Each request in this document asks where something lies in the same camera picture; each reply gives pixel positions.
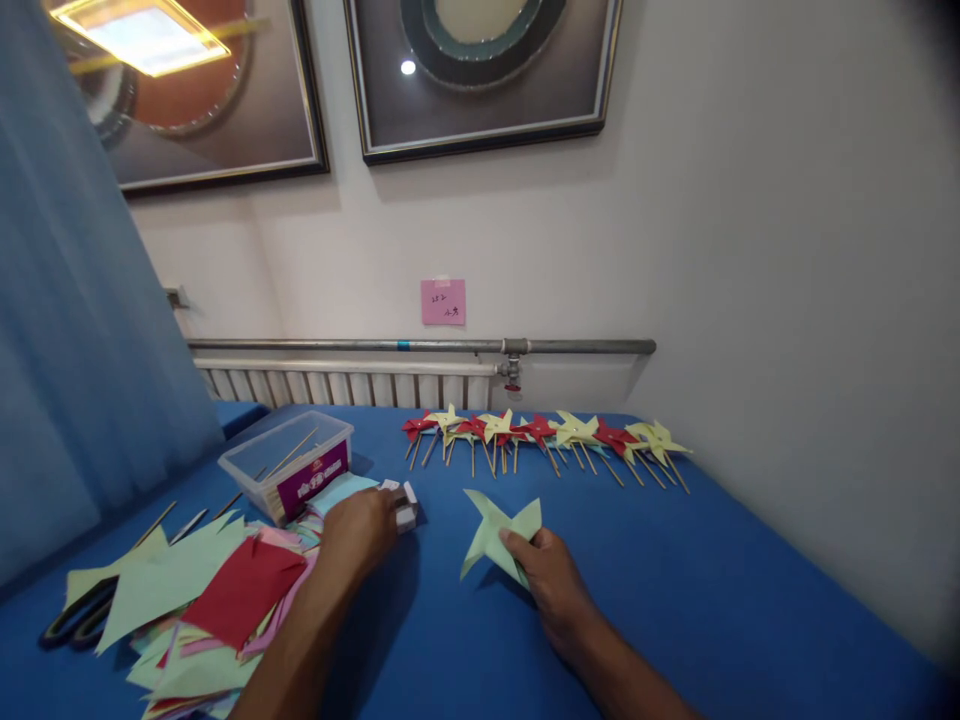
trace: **white wall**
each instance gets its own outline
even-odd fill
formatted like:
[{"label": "white wall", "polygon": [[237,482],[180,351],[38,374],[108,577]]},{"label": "white wall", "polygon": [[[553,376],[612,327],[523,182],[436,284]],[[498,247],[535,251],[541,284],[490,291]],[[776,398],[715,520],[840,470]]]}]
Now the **white wall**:
[{"label": "white wall", "polygon": [[[521,405],[659,417],[943,658],[960,148],[917,25],[892,0],[628,3],[599,138],[368,170],[341,4],[313,20],[333,177],[134,205],[185,332],[654,337],[635,388],[628,360],[528,363]],[[439,274],[467,279],[463,330],[420,325]]]}]

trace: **blue tablecloth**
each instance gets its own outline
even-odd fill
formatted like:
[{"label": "blue tablecloth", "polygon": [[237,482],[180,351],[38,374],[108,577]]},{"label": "blue tablecloth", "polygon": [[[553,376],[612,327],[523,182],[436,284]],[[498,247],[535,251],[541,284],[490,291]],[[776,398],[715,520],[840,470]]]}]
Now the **blue tablecloth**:
[{"label": "blue tablecloth", "polygon": [[[302,410],[276,411],[227,445]],[[425,515],[358,597],[327,686],[327,717],[596,716],[524,591],[486,560],[459,581],[480,521],[464,488],[508,514],[539,497],[544,523],[566,539],[600,608],[708,717],[941,716],[948,685],[934,666],[689,461],[678,465],[691,496],[640,488],[619,460],[625,488],[602,465],[596,477],[571,467],[558,479],[533,447],[521,450],[516,476],[494,480],[479,455],[471,478],[465,444],[450,467],[435,450],[426,469],[418,463],[410,473],[400,425],[415,411],[321,410],[355,425],[354,470],[410,479]],[[216,460],[0,606],[8,717],[139,717],[143,691],[124,682],[131,651],[45,653],[36,638],[62,605],[68,569],[111,562],[172,500],[170,533],[199,509],[222,507],[236,487]],[[246,499],[237,507],[262,517]]]},{"label": "blue tablecloth", "polygon": [[246,430],[257,420],[270,414],[270,409],[260,403],[225,402],[218,400],[217,420],[223,428],[223,436],[229,440],[241,430]]}]

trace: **scissor handle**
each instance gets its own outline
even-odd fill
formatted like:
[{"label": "scissor handle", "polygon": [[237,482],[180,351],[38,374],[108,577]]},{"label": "scissor handle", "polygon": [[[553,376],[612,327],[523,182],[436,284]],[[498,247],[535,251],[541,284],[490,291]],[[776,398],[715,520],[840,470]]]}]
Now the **scissor handle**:
[{"label": "scissor handle", "polygon": [[[37,639],[37,644],[43,650],[53,650],[54,648],[66,645],[71,641],[71,637],[73,637],[75,633],[79,634],[81,629],[89,632],[89,624],[93,623],[94,618],[97,618],[96,623],[93,624],[93,627],[96,627],[96,624],[110,612],[110,603],[112,602],[116,587],[117,578],[107,578],[106,580],[98,582],[84,593],[79,600],[57,615],[54,621],[50,623],[50,627]],[[76,623],[71,623],[70,621],[78,615],[80,615],[79,620]],[[89,642],[89,638],[92,636],[88,636],[86,632],[84,632],[81,637],[85,642]],[[94,641],[94,644],[99,641],[100,638],[98,637]],[[77,648],[74,644],[74,647],[79,650],[86,649],[86,647],[90,647],[90,645]]]}]

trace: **plastic box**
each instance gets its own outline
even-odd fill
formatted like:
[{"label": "plastic box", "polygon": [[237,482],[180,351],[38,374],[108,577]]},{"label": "plastic box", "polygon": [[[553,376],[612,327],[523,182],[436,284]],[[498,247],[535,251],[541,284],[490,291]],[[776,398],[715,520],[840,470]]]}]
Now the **plastic box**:
[{"label": "plastic box", "polygon": [[308,410],[228,450],[219,464],[250,502],[283,527],[350,469],[352,435],[350,423]]}]

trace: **radiator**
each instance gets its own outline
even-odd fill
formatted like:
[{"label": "radiator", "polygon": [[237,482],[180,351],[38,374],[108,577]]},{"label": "radiator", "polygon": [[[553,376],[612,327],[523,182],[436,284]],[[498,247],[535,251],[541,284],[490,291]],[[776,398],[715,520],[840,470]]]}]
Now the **radiator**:
[{"label": "radiator", "polygon": [[282,405],[489,410],[495,364],[194,358],[212,397]]}]

